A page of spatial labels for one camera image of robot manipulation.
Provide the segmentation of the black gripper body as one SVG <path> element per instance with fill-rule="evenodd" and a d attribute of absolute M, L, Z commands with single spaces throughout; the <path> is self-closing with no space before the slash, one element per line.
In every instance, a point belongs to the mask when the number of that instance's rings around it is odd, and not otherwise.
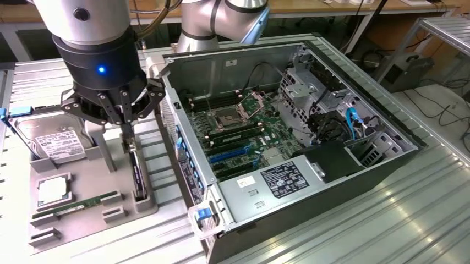
<path fill-rule="evenodd" d="M 122 35 L 98 45 L 73 45 L 52 36 L 53 43 L 73 79 L 73 89 L 81 96 L 108 92 L 117 96 L 122 87 L 132 96 L 146 85 L 134 47 L 134 31 L 128 27 Z"/>

